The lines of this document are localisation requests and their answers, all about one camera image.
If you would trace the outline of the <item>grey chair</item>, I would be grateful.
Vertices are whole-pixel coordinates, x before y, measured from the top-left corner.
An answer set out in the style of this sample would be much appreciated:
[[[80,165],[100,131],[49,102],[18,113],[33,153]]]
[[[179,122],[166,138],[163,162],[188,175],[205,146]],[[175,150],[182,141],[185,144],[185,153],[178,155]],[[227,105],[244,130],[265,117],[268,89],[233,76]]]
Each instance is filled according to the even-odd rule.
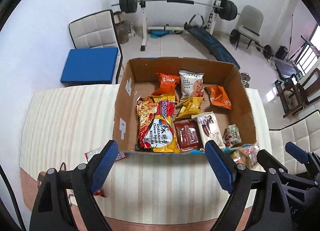
[[[260,29],[264,20],[263,13],[257,8],[246,5],[237,22],[237,41],[236,48],[238,48],[240,37],[245,36],[249,39],[247,48],[251,43],[254,43],[258,51],[261,50],[260,46]]]

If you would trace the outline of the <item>cardboard box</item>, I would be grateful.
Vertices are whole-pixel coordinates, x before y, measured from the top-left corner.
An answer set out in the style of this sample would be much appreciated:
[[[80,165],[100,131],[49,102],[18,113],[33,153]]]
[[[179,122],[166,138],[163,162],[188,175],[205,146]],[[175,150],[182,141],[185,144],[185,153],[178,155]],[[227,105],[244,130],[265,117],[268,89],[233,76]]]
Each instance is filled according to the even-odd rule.
[[[212,138],[221,147],[230,125],[242,144],[255,144],[252,108],[238,69],[197,58],[127,62],[114,116],[113,140],[125,152],[179,153]]]

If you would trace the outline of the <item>colourful candy ball bag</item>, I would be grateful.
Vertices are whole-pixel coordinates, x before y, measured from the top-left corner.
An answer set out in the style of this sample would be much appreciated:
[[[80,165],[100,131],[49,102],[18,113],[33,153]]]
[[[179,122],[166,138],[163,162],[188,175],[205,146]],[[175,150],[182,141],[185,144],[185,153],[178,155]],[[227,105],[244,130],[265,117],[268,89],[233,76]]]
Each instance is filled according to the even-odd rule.
[[[229,152],[230,157],[233,159],[233,161],[236,164],[244,164],[244,161],[242,160],[240,153],[238,152],[238,150],[231,150]]]

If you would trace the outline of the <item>orange snack bag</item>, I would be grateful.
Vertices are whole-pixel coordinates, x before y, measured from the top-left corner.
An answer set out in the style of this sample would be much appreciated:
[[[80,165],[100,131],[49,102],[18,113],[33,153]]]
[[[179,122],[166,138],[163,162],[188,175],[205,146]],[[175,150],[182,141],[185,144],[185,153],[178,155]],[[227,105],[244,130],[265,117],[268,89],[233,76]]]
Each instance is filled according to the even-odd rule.
[[[156,73],[160,86],[152,95],[160,96],[162,94],[174,94],[176,86],[180,83],[180,77],[176,75],[166,75],[161,72]]]

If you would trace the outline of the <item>white squat rack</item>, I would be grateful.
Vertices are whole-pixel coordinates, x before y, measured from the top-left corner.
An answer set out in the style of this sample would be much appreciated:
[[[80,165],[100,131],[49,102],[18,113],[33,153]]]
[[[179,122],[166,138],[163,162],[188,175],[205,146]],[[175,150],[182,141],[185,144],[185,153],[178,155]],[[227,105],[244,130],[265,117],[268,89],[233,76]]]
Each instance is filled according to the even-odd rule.
[[[219,10],[222,10],[221,6],[222,0],[213,0],[212,4],[205,4],[200,2],[195,2],[193,0],[139,0],[137,4],[139,4],[141,12],[142,12],[142,33],[143,39],[141,43],[140,50],[145,51],[146,43],[147,43],[147,34],[150,30],[167,30],[167,31],[178,31],[182,32],[184,28],[179,26],[148,26],[147,24],[147,16],[146,16],[146,2],[166,2],[166,3],[178,3],[178,4],[190,4],[190,5],[203,5],[211,7],[211,11],[208,16],[208,21],[205,22],[203,20],[203,29],[208,32],[210,35],[213,35],[214,28],[216,25],[217,18],[219,16]]]

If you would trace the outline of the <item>gold-edged clear snack bag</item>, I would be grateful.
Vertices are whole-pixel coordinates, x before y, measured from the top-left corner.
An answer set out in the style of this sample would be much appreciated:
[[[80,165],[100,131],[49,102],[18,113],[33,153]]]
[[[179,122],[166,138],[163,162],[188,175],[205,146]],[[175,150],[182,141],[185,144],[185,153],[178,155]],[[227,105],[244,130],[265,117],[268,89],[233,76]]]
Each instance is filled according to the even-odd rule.
[[[259,150],[260,146],[258,144],[248,144],[238,149],[242,161],[250,170],[258,165],[257,154]]]

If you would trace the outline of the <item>Fronzzi chocolate stick box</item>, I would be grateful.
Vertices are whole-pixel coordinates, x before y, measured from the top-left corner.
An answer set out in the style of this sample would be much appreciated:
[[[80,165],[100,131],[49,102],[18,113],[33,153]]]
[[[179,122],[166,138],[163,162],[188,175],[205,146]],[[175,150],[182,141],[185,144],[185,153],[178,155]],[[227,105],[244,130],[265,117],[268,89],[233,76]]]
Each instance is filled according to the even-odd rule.
[[[220,128],[213,112],[192,115],[191,119],[197,123],[203,148],[208,141],[214,141],[220,149],[225,149]]]

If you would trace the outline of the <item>large noodle pack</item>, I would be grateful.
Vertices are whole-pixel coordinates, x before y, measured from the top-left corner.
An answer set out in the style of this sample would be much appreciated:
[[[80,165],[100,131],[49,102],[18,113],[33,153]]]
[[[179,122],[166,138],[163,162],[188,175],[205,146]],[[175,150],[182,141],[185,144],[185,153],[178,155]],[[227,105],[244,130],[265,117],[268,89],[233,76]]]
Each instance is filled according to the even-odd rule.
[[[137,151],[180,152],[173,124],[175,103],[174,93],[141,97],[137,100]]]

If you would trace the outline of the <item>orange chip bag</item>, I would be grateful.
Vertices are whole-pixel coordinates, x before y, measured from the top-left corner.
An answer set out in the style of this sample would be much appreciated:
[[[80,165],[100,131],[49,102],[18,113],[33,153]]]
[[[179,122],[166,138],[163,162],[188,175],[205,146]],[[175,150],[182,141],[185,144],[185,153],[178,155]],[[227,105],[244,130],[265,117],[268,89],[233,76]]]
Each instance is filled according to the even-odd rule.
[[[205,87],[204,88],[208,95],[209,95],[209,100],[210,104],[215,106],[215,107],[220,107],[228,110],[232,110],[232,104],[231,101],[222,86],[214,85],[210,87]]]

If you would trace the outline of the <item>cookie packet white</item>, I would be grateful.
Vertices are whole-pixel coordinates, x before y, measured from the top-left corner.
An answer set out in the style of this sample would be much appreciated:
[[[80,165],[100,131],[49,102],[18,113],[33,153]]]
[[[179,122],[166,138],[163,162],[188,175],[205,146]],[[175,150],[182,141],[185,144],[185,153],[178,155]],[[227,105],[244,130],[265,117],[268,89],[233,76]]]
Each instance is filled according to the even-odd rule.
[[[190,97],[203,97],[203,77],[204,73],[195,73],[186,70],[180,70],[181,81],[181,100]]]

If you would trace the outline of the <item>small pastry packet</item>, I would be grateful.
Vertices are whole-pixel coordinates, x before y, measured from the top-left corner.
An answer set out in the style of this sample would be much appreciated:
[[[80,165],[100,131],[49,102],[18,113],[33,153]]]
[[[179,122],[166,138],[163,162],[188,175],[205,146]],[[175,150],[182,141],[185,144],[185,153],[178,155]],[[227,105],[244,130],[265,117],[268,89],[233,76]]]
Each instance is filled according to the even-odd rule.
[[[223,134],[223,143],[227,148],[231,148],[242,143],[240,131],[236,124],[229,125],[225,129],[225,132]]]

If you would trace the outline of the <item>dark wooden chair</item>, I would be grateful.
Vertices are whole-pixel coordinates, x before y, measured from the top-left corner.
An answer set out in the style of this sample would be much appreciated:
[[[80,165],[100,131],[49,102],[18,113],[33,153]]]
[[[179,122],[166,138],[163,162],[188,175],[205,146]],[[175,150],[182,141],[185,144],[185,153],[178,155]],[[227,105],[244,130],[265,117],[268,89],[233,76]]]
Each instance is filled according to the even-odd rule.
[[[296,75],[292,74],[283,82],[280,80],[274,82],[278,92],[277,96],[280,98],[284,110],[283,118],[290,115],[294,116],[304,108],[319,101],[319,95],[311,100],[309,99],[311,95],[319,91],[319,69],[315,68],[303,83],[294,83],[293,79],[295,77]],[[288,100],[285,97],[287,91],[291,93],[288,98],[295,97],[297,101],[297,105],[292,108],[289,107]]]

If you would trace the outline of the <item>dark red snack pouch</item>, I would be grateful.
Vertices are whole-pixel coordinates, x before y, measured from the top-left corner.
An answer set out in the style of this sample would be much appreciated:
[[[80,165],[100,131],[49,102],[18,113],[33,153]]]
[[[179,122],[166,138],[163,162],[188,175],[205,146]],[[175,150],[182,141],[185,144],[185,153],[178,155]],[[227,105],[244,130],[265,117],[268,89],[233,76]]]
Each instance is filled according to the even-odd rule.
[[[180,152],[199,150],[202,147],[198,137],[197,123],[192,119],[178,120],[174,123]]]

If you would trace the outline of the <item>white padded chair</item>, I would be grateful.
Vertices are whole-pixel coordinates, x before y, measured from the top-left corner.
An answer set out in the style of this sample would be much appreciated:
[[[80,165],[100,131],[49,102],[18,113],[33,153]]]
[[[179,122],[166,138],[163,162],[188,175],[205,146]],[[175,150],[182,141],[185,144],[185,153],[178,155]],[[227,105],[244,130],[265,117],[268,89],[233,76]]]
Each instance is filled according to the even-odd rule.
[[[84,16],[71,22],[68,29],[76,49],[118,48],[115,71],[112,78],[112,83],[118,84],[121,69],[123,68],[123,52],[116,31],[113,11],[104,10]]]
[[[319,154],[319,128],[319,110],[315,110],[284,128],[269,130],[272,155],[290,174],[301,174],[306,172],[306,168],[285,151],[285,145],[292,142],[305,151]]]

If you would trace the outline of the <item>yellow snack bag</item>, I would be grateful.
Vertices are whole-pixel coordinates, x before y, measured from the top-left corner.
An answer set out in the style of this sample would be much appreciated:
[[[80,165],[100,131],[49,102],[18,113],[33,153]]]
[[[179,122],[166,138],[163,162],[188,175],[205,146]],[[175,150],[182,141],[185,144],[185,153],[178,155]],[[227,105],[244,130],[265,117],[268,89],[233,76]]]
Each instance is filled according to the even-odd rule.
[[[191,118],[192,115],[198,115],[202,113],[201,104],[203,97],[192,96],[178,103],[178,106],[181,106],[181,109],[177,115],[179,118]]]

